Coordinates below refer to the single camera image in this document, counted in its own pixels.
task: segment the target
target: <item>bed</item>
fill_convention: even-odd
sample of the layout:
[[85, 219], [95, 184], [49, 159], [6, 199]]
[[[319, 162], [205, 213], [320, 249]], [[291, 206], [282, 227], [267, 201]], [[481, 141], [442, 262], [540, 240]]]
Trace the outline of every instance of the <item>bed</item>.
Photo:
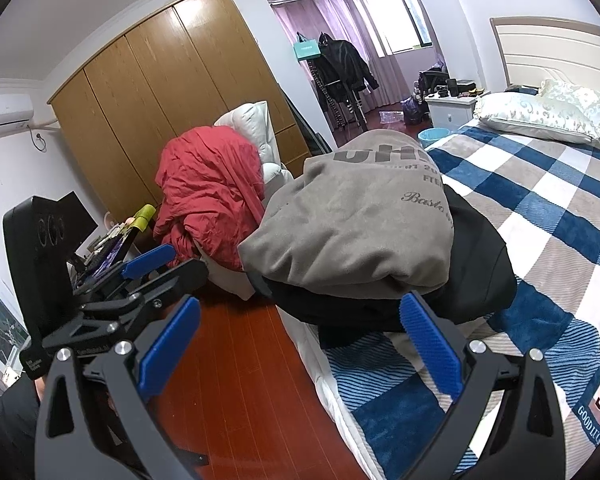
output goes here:
[[[550, 77], [600, 90], [599, 27], [520, 17], [492, 25], [508, 84], [539, 87]], [[428, 151], [443, 181], [498, 229], [519, 283], [512, 307], [461, 331], [496, 352], [543, 350], [560, 402], [567, 478], [590, 478], [583, 471], [600, 462], [600, 141], [567, 145], [473, 120]], [[367, 333], [331, 345], [317, 327], [280, 316], [361, 468], [372, 479], [400, 478], [451, 402], [407, 336]], [[478, 460], [501, 396], [491, 396], [458, 472]]]

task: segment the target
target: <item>blue textured pad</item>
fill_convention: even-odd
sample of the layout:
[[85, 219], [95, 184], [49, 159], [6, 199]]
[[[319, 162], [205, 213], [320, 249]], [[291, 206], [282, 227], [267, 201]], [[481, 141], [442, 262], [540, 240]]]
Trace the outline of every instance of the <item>blue textured pad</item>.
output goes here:
[[200, 303], [189, 298], [140, 363], [138, 392], [144, 402], [162, 393], [199, 325]]
[[176, 249], [169, 244], [164, 244], [149, 252], [138, 256], [125, 265], [122, 277], [128, 280], [137, 280], [147, 275], [152, 270], [168, 264], [176, 257]]
[[460, 360], [413, 294], [402, 297], [400, 322], [438, 390], [455, 401], [462, 393]]

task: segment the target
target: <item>wooden wardrobe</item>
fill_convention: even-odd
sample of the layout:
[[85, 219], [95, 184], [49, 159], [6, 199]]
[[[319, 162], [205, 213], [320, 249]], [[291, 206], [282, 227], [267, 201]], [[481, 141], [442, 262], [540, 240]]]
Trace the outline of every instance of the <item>wooden wardrobe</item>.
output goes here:
[[49, 100], [104, 205], [119, 221], [162, 200], [165, 143], [267, 101], [282, 162], [310, 156], [284, 94], [232, 0], [181, 0], [108, 44]]

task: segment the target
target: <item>nightstand drawer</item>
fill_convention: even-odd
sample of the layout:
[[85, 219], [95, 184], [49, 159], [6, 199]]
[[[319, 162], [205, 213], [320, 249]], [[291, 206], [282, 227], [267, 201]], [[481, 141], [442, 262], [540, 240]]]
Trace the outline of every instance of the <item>nightstand drawer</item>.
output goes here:
[[431, 122], [436, 128], [459, 129], [474, 118], [474, 106], [438, 104], [429, 102]]

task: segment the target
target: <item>window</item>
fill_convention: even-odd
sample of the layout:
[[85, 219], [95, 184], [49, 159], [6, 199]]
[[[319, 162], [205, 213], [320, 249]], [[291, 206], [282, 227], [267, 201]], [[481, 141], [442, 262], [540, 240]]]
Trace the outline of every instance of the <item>window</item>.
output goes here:
[[431, 44], [418, 0], [353, 0], [378, 51], [388, 56]]

